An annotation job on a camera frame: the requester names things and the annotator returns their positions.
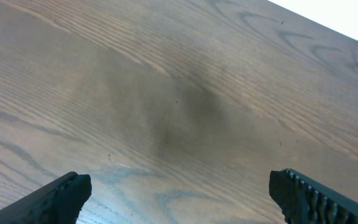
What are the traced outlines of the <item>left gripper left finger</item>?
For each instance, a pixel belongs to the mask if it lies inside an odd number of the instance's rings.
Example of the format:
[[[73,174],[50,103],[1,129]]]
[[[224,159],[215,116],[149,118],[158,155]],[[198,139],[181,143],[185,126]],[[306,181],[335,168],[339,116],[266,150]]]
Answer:
[[[75,224],[92,191],[88,174],[69,172],[0,210],[0,224]]]

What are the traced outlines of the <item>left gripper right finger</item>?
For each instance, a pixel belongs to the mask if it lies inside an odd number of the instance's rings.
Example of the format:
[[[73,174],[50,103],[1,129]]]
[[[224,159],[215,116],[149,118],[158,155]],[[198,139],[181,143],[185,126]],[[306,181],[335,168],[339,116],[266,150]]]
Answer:
[[[286,223],[358,224],[358,203],[293,170],[273,170],[269,194]]]

